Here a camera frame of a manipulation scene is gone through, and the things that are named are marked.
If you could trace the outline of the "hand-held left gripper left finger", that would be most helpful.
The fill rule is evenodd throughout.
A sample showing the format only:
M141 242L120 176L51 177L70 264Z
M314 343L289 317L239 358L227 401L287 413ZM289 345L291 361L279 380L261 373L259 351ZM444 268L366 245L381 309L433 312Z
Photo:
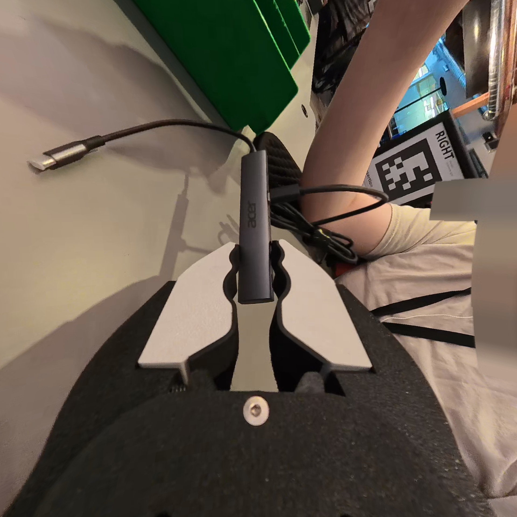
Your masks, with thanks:
M194 371L231 384L238 357L238 245L232 242L184 271L139 357L147 369L177 370L189 384Z

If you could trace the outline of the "shiny metal pipe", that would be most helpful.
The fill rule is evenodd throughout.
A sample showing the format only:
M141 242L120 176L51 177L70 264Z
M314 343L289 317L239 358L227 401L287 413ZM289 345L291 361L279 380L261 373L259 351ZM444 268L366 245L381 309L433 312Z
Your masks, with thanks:
M516 1L491 2L489 36L488 110L484 117L501 133L514 100Z

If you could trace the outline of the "person's right forearm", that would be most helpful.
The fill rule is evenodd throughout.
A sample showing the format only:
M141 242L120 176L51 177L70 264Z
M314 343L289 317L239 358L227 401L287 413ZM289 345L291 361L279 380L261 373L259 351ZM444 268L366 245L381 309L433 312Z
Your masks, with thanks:
M361 186L418 69L468 1L377 1L309 149L304 189Z

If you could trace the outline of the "green plastic bin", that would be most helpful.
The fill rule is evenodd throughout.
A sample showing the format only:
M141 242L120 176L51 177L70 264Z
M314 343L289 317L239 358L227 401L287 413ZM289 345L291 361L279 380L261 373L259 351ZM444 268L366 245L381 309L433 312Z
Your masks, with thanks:
M298 93L255 1L134 1L232 130L261 134Z
M310 42L304 1L255 1L288 67Z

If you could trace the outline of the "grey usb hub with cable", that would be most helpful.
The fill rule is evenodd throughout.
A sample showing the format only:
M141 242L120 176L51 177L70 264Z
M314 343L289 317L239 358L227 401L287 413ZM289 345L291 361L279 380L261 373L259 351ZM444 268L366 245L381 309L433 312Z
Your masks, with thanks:
M242 158L240 174L238 301L244 305L273 301L267 154L258 150L243 134L203 121L157 120L55 147L29 160L28 164L37 172L59 169L81 160L107 143L146 131L174 126L224 133L243 141L249 147L249 153Z

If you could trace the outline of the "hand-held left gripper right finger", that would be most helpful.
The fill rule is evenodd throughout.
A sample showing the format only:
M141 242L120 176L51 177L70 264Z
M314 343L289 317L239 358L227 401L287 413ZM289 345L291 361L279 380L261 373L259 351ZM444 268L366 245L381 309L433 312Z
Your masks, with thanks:
M275 379L370 371L372 363L331 276L284 239L272 243L271 261L278 299L269 330Z

